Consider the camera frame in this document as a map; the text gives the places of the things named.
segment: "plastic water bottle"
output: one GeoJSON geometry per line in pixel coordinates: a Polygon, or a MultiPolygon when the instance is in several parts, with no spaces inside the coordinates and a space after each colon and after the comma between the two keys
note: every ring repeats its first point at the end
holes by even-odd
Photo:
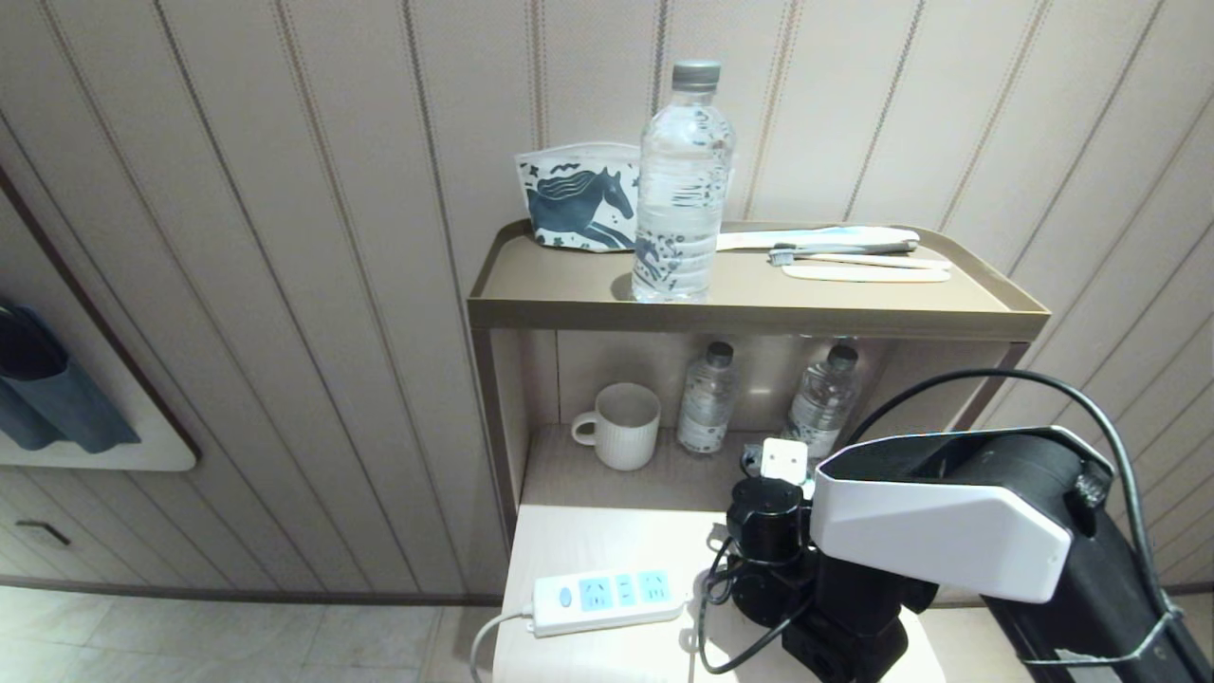
{"type": "Polygon", "coordinates": [[[679,411],[679,443],[692,454],[721,450],[730,416],[738,402],[738,371],[733,347],[713,341],[703,358],[687,368],[682,410],[679,411]]]}
{"type": "Polygon", "coordinates": [[[720,62],[675,62],[674,95],[641,136],[632,295],[708,298],[733,156],[733,126],[713,106],[720,62]]]}
{"type": "Polygon", "coordinates": [[[810,448],[809,474],[830,456],[847,414],[860,395],[858,354],[836,345],[827,360],[811,365],[801,376],[801,387],[788,410],[782,439],[802,442],[810,448]]]}

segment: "gray bottle cap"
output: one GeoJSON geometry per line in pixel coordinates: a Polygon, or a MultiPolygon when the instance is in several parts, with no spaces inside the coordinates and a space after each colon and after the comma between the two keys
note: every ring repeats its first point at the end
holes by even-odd
{"type": "Polygon", "coordinates": [[[835,345],[830,348],[830,353],[827,354],[827,364],[833,370],[851,370],[856,368],[857,360],[860,360],[860,354],[851,347],[844,347],[843,345],[835,345]]]}
{"type": "Polygon", "coordinates": [[[713,341],[708,346],[704,360],[713,368],[730,368],[730,364],[733,363],[733,347],[726,345],[725,341],[713,341]]]}
{"type": "Polygon", "coordinates": [[[715,92],[720,80],[721,62],[710,59],[680,59],[675,62],[674,90],[715,92]]]}

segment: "white tile floor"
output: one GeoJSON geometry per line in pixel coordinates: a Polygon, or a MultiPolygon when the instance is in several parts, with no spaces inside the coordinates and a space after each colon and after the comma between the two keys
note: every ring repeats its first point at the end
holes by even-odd
{"type": "MultiPolygon", "coordinates": [[[[1210,594],[1176,601],[1212,656],[1210,594]]],[[[271,605],[0,587],[0,683],[466,683],[489,608],[271,605]]],[[[949,683],[1031,678],[985,609],[921,616],[949,683]]],[[[481,656],[482,678],[493,653],[481,656]]]]}

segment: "white mug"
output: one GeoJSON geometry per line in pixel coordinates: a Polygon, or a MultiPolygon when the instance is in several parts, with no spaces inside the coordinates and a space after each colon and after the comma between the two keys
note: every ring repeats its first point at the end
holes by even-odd
{"type": "Polygon", "coordinates": [[[595,410],[573,421],[573,440],[594,446],[607,467],[628,472],[640,469],[653,457],[658,440],[662,404],[658,395],[640,385],[612,385],[595,397],[595,410]],[[594,425],[592,434],[578,432],[594,425]]]}

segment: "hanging towel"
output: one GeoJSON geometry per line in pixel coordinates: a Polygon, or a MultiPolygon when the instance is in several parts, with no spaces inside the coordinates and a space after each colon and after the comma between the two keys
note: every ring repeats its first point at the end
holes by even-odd
{"type": "Polygon", "coordinates": [[[38,451],[63,439],[58,429],[4,382],[0,382],[0,432],[27,451],[38,451]]]}
{"type": "Polygon", "coordinates": [[[0,380],[63,438],[89,454],[140,443],[118,409],[32,308],[0,308],[0,380]]]}

